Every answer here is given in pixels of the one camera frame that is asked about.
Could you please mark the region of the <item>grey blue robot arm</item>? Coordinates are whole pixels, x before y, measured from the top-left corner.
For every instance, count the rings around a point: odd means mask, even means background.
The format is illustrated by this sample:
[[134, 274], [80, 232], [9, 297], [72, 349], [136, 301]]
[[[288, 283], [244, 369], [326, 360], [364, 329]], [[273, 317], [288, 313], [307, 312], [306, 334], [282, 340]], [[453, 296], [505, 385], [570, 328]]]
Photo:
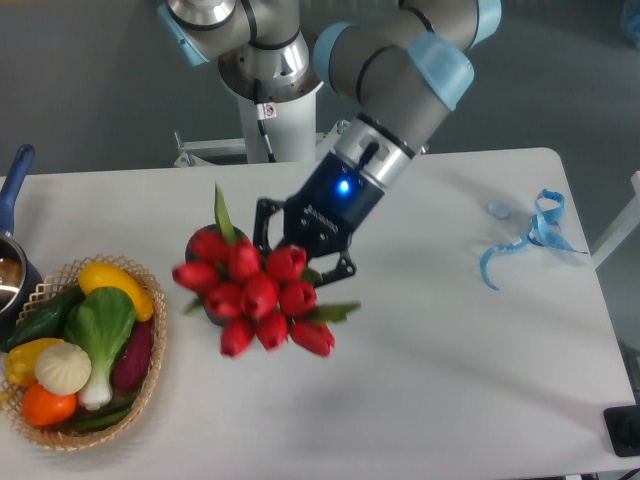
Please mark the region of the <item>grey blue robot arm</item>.
[[337, 255], [315, 275], [330, 284], [356, 271], [354, 232], [455, 110], [474, 78], [467, 52], [499, 27], [498, 1], [401, 1], [375, 28], [348, 22], [308, 33], [296, 1], [164, 1], [158, 14], [194, 65], [215, 63], [236, 97], [251, 163], [316, 158], [321, 87], [360, 105], [301, 189], [256, 206], [253, 242], [269, 253], [270, 218], [309, 258]]

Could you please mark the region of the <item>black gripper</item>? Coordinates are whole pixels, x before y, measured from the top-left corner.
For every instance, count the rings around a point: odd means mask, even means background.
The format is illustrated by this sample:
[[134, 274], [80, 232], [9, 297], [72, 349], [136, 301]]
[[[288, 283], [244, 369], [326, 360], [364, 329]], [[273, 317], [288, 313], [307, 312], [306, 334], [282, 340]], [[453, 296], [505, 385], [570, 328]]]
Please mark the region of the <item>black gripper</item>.
[[301, 187], [283, 200], [261, 197], [256, 202], [253, 244], [258, 251], [273, 251], [269, 241], [271, 217], [283, 211], [283, 239], [296, 245], [307, 257], [339, 252], [332, 270], [320, 274], [315, 286], [325, 286], [353, 277], [357, 272], [350, 252], [353, 233], [366, 219], [384, 191], [362, 172], [334, 153], [329, 153]]

